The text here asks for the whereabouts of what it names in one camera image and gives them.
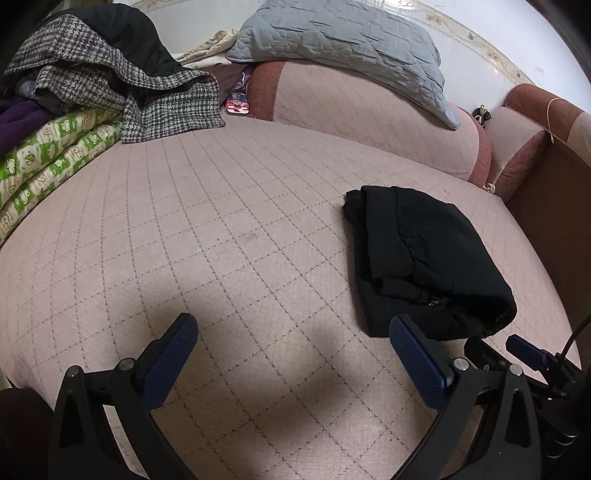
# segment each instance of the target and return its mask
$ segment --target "screw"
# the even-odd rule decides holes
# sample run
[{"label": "screw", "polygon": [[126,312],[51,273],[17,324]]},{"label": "screw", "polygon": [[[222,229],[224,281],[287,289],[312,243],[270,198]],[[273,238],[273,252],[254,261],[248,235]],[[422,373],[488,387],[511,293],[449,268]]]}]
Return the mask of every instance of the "screw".
[{"label": "screw", "polygon": [[80,367],[78,365],[72,365],[68,370],[66,370],[67,377],[75,377],[78,372],[80,371]]},{"label": "screw", "polygon": [[466,360],[464,357],[461,357],[461,356],[459,356],[458,358],[456,358],[453,361],[453,366],[462,372],[465,372],[466,370],[468,370],[470,368],[470,364],[468,363],[468,360]]},{"label": "screw", "polygon": [[517,364],[511,364],[509,367],[509,372],[518,377],[523,373],[523,369]]},{"label": "screw", "polygon": [[135,360],[133,358],[124,358],[119,364],[117,368],[119,370],[131,370],[135,366]]}]

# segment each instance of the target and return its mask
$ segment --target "decorative wallpaper border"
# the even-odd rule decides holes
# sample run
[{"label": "decorative wallpaper border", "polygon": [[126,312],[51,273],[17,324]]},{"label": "decorative wallpaper border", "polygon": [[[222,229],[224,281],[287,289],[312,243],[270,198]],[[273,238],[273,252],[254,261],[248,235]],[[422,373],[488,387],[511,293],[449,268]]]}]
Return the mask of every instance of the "decorative wallpaper border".
[{"label": "decorative wallpaper border", "polygon": [[[191,0],[139,0],[134,3],[135,8],[149,13],[167,5],[179,4]],[[478,53],[483,59],[493,65],[505,77],[516,84],[534,82],[517,66],[509,60],[492,43],[482,38],[476,32],[461,24],[452,17],[439,10],[420,2],[419,0],[358,0],[364,4],[381,8],[386,12],[400,15],[429,28],[434,28],[454,40],[462,43],[472,51]]]}]

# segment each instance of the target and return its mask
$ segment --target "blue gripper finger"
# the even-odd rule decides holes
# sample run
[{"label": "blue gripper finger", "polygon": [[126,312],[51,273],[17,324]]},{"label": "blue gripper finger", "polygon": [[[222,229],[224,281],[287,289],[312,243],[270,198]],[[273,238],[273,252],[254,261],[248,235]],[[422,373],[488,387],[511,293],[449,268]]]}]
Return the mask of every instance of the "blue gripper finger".
[{"label": "blue gripper finger", "polygon": [[519,335],[509,335],[505,348],[532,370],[541,372],[550,365],[549,353],[546,350],[537,348]]},{"label": "blue gripper finger", "polygon": [[425,405],[442,411],[447,405],[449,380],[421,343],[422,339],[417,338],[401,316],[395,316],[390,321],[389,336],[390,344],[400,357]]},{"label": "blue gripper finger", "polygon": [[197,343],[197,320],[191,314],[183,313],[182,323],[168,338],[142,379],[141,402],[148,410],[164,405],[184,364]]}]

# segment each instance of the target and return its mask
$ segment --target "black fabric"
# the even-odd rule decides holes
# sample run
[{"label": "black fabric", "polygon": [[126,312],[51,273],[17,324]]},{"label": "black fabric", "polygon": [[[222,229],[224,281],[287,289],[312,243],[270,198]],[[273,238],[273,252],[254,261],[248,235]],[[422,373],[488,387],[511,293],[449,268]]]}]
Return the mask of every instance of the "black fabric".
[{"label": "black fabric", "polygon": [[373,337],[407,313],[428,338],[487,337],[513,321],[511,288],[455,205],[400,187],[347,192],[355,277]]},{"label": "black fabric", "polygon": [[47,18],[37,29],[64,14],[80,18],[111,47],[120,50],[128,62],[151,77],[185,70],[162,45],[152,21],[137,8],[125,4],[68,8]]}]

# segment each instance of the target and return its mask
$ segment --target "black folded clothing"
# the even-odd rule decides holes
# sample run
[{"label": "black folded clothing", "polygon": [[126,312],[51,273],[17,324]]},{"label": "black folded clothing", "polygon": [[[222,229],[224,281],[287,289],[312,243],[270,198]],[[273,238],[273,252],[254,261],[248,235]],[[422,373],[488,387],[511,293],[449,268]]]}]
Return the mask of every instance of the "black folded clothing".
[{"label": "black folded clothing", "polygon": [[400,187],[347,192],[355,276],[372,337],[410,315],[428,338],[493,335],[517,314],[511,288],[470,221],[451,203]]}]

